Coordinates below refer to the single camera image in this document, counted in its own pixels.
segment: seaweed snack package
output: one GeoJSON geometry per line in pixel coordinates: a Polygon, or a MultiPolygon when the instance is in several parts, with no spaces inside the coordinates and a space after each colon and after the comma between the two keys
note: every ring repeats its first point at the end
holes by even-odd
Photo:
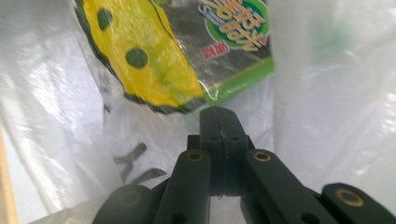
{"type": "Polygon", "coordinates": [[[124,98],[166,114],[216,105],[274,71],[261,0],[76,0],[75,11],[107,106],[98,66],[124,98]]]}

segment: wooden edge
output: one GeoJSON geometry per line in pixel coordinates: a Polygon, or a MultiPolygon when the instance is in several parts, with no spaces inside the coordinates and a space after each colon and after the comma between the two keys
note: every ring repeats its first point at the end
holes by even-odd
{"type": "Polygon", "coordinates": [[[0,126],[0,223],[17,224],[18,216],[9,178],[6,147],[0,126]]]}

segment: mounting hole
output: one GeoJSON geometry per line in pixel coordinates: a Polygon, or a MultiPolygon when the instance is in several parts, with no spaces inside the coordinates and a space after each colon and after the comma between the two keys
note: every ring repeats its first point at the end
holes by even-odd
{"type": "Polygon", "coordinates": [[[183,213],[174,213],[171,216],[171,223],[172,224],[185,224],[187,223],[187,216],[183,213]]]}
{"type": "Polygon", "coordinates": [[[338,189],[335,192],[335,196],[349,206],[362,207],[364,205],[363,198],[349,189],[338,189]]]}
{"type": "Polygon", "coordinates": [[[319,224],[319,219],[310,213],[303,213],[301,215],[301,220],[306,224],[319,224]]]}
{"type": "Polygon", "coordinates": [[[119,203],[124,207],[132,207],[137,205],[141,198],[142,197],[140,196],[139,192],[136,192],[135,190],[129,190],[121,194],[119,197],[119,203]]]}
{"type": "Polygon", "coordinates": [[[254,153],[253,158],[256,161],[269,161],[269,160],[271,160],[271,156],[268,155],[265,152],[256,152],[256,153],[254,153]]]}
{"type": "Polygon", "coordinates": [[[189,155],[187,155],[187,159],[189,161],[201,161],[203,158],[204,156],[199,152],[192,152],[189,155]]]}

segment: translucent plastic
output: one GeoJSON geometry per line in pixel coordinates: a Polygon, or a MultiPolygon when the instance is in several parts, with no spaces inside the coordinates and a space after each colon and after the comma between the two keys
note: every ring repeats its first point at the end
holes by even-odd
{"type": "Polygon", "coordinates": [[[396,2],[271,1],[275,153],[396,213],[396,2]]]}
{"type": "Polygon", "coordinates": [[[0,4],[0,118],[49,213],[121,184],[65,1],[0,4]]]}

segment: plastic bag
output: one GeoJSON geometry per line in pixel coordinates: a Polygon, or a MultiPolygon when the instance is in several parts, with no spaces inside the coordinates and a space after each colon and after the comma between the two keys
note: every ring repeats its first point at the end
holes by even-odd
{"type": "Polygon", "coordinates": [[[65,1],[2,1],[0,118],[49,213],[121,184],[65,1]]]}
{"type": "Polygon", "coordinates": [[[275,153],[306,186],[396,213],[396,3],[271,1],[275,153]]]}

